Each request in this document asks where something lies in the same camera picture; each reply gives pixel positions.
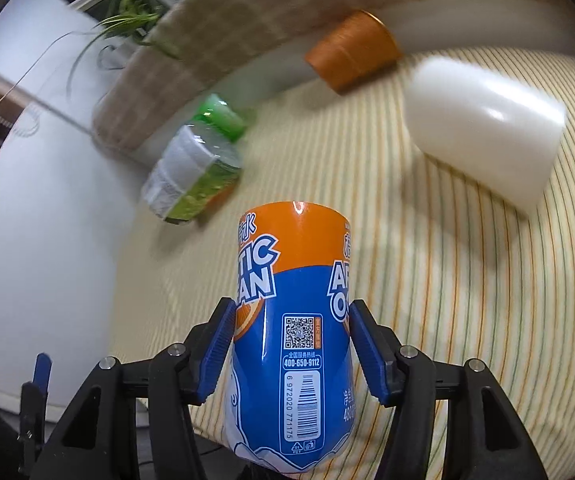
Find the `striped bed mat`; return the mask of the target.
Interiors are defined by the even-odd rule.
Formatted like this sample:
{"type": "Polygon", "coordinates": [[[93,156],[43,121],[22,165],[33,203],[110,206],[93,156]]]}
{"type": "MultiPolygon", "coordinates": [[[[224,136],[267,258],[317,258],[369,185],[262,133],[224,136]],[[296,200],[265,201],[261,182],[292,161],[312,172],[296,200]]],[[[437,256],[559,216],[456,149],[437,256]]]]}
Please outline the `striped bed mat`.
{"type": "Polygon", "coordinates": [[[138,209],[117,266],[114,356],[153,356],[234,294],[245,211],[322,204],[351,225],[351,294],[428,356],[485,361],[549,476],[575,478],[575,58],[508,48],[452,57],[565,104],[561,149],[536,210],[521,216],[413,145],[402,91],[416,56],[345,96],[302,84],[255,108],[239,184],[200,218],[169,224],[138,209]]]}

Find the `orange paper cup near wall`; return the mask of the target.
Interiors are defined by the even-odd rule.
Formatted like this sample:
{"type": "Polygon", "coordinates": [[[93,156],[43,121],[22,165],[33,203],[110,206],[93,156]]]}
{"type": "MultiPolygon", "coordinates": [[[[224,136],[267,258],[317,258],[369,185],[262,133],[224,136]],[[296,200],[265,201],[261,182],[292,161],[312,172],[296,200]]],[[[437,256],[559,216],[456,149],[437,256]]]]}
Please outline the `orange paper cup near wall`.
{"type": "Polygon", "coordinates": [[[403,58],[393,34],[374,14],[358,10],[306,54],[306,63],[336,93],[344,93],[403,58]]]}

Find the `spider plant in pot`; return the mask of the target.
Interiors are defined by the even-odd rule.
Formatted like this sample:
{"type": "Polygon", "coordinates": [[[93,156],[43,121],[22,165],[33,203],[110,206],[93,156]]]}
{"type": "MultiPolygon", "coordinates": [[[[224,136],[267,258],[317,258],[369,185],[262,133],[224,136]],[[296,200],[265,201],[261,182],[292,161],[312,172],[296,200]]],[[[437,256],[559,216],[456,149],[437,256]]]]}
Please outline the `spider plant in pot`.
{"type": "Polygon", "coordinates": [[[71,94],[78,67],[93,48],[98,48],[97,68],[103,72],[124,70],[138,48],[149,48],[178,61],[180,50],[171,41],[156,37],[153,29],[170,9],[170,0],[88,0],[92,8],[108,4],[105,17],[91,32],[88,41],[73,62],[65,91],[71,94]]]}

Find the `blue orange Arctic Ocean cup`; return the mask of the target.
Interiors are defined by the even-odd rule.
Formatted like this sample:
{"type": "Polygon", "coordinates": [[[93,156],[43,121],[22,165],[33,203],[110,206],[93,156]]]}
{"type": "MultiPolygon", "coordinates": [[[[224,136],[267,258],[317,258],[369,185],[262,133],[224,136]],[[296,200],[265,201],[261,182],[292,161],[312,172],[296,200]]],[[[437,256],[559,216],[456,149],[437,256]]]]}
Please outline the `blue orange Arctic Ocean cup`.
{"type": "Polygon", "coordinates": [[[330,460],[353,430],[350,243],[349,221],[318,204],[257,206],[239,222],[225,433],[278,474],[330,460]]]}

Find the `white plastic cup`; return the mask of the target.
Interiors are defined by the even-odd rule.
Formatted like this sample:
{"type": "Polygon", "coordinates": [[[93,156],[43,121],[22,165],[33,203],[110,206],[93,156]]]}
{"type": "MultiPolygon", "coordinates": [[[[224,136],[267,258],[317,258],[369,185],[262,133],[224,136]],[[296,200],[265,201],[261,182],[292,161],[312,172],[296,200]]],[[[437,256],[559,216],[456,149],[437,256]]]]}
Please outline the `white plastic cup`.
{"type": "Polygon", "coordinates": [[[523,214],[537,207],[566,127],[562,102],[491,70],[433,56],[412,71],[403,111],[425,155],[523,214]]]}

